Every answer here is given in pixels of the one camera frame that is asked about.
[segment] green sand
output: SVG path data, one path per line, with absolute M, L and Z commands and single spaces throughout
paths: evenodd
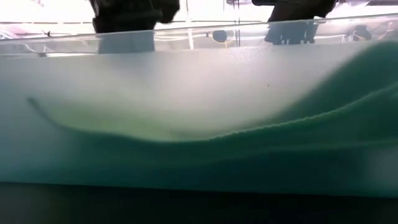
M 92 111 L 93 116 L 99 113 L 89 104 L 42 105 L 34 96 L 29 103 L 44 119 L 76 137 L 79 146 L 74 150 L 81 159 L 98 166 L 117 163 L 184 167 L 268 152 L 379 149 L 398 144 L 397 52 L 396 42 L 370 47 L 335 71 L 318 89 L 273 118 L 272 125 L 264 125 L 270 121 L 258 121 L 251 127 L 195 141 L 136 138 L 137 130 L 149 133 L 149 139 L 151 133 L 170 139 L 176 134 L 155 121 L 144 123 L 140 117 L 131 118 L 136 127 L 115 133 L 112 125 L 117 123 L 98 130 L 85 123 L 84 116 L 66 116 L 78 114 L 78 110 Z

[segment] glass panel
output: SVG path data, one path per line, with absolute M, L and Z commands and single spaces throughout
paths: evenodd
M 283 41 L 283 38 L 280 37 L 283 30 L 291 30 L 290 34 L 285 34 L 285 37 L 290 35 L 288 39 L 292 39 L 295 36 L 294 38 L 301 43 L 313 42 L 312 39 L 314 39 L 316 44 L 341 44 L 366 39 L 391 39 L 394 38 L 393 34 L 395 34 L 397 18 L 397 14 L 386 14 L 382 16 L 350 17 L 307 22 L 279 22 L 272 24 L 271 30 L 277 31 L 277 37 L 269 41 Z M 47 56 L 54 56 L 70 53 L 97 54 L 98 51 L 102 54 L 142 52 L 153 50 L 154 48 L 156 51 L 170 51 L 263 47 L 269 45 L 264 39 L 270 28 L 269 24 L 263 23 L 158 30 L 154 33 L 147 31 L 78 35 L 51 39 L 19 39 L 0 42 L 0 55 L 35 53 L 43 56 L 42 53 L 45 53 Z M 100 49 L 100 40 L 103 40 L 102 49 Z
M 0 181 L 397 196 L 397 16 L 4 40 Z

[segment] black base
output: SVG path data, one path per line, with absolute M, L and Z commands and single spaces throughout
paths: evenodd
M 0 184 L 0 223 L 398 223 L 398 199 Z

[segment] black surface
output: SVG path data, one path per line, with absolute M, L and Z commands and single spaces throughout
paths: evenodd
M 397 223 L 398 200 L 0 185 L 0 223 Z

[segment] glass tank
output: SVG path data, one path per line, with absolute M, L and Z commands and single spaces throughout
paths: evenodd
M 398 196 L 398 14 L 0 42 L 0 181 Z

